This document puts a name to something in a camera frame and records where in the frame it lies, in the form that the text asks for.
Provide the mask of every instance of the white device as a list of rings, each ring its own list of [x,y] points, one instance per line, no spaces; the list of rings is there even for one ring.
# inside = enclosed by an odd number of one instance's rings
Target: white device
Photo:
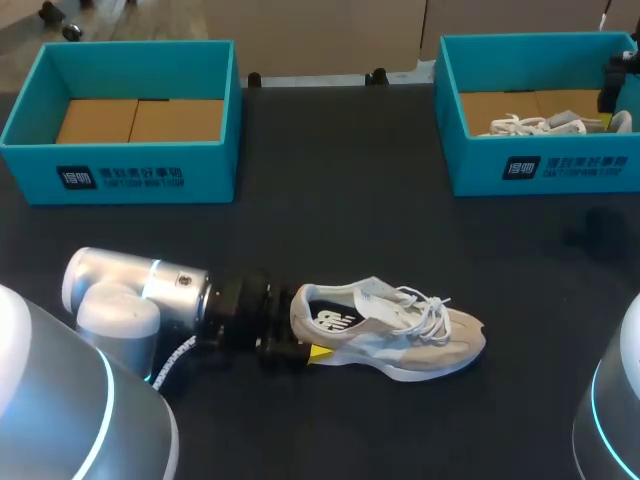
[[[118,283],[92,285],[78,309],[78,334],[145,380],[151,378],[159,330],[156,304]]]
[[[583,480],[640,479],[640,295],[593,374],[572,440]]]
[[[85,247],[69,261],[61,294],[82,338],[150,380],[161,326],[193,335],[210,291],[204,270]]]
[[[147,316],[139,333],[150,332],[157,312],[135,308]],[[160,394],[0,286],[0,478],[171,480],[178,449]]]

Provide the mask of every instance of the black tabletop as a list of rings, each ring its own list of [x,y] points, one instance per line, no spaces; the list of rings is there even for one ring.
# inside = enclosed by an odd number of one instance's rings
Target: black tabletop
[[[0,97],[3,118],[14,98]],[[0,166],[0,283],[70,321],[62,274],[95,246],[450,296],[487,347],[448,378],[269,378],[251,358],[199,370],[171,401],[178,478],[578,478],[573,415],[637,292],[620,258],[596,261],[567,234],[593,207],[638,226],[638,197],[454,198],[430,86],[252,90],[244,109],[230,205],[29,208]]]

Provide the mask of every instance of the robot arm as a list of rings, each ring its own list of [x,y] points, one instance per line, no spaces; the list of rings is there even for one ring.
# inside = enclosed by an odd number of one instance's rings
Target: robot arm
[[[638,41],[640,36],[640,20],[633,35],[634,40]],[[598,113],[605,128],[609,128],[611,119],[616,110],[620,91],[624,86],[626,76],[628,74],[640,74],[640,52],[623,52],[614,55],[605,66],[604,87],[598,95]]]

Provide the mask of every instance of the shoelace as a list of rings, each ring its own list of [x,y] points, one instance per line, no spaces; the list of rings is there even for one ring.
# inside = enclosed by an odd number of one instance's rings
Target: shoelace
[[[397,295],[401,299],[402,306],[409,308],[416,307],[422,312],[420,321],[415,325],[402,330],[393,330],[393,335],[414,335],[422,340],[433,340],[435,342],[445,342],[451,336],[451,319],[449,311],[444,306],[451,299],[442,300],[438,297],[427,297],[422,292],[411,287],[398,287]],[[436,333],[444,329],[444,334],[436,337]]]

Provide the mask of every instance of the cardboard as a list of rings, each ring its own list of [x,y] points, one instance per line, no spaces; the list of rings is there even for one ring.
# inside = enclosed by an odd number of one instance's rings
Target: cardboard
[[[462,106],[469,133],[473,136],[489,133],[491,122],[507,118],[507,113],[520,118],[538,117],[538,103],[534,92],[461,93]]]
[[[240,74],[338,75],[416,68],[426,0],[210,0],[211,39],[235,41]]]
[[[598,94],[600,90],[544,90],[536,92],[540,116],[552,117],[571,110],[584,118],[600,118]]]
[[[640,19],[640,2],[638,0],[615,0],[611,2],[604,30],[611,32],[636,31]]]
[[[507,118],[512,113],[520,118],[549,118],[571,110],[581,117],[599,118],[599,90],[541,90],[537,92],[461,93],[469,133],[473,136],[489,133],[493,120]]]
[[[629,4],[625,9],[628,15],[638,9],[638,0],[615,0],[613,5],[621,1]],[[437,57],[442,35],[594,31],[606,3],[606,0],[429,0],[420,58]],[[640,13],[635,13],[635,21],[638,16]]]
[[[56,143],[127,143],[137,100],[71,100]]]
[[[220,140],[223,100],[140,100],[129,142]]]

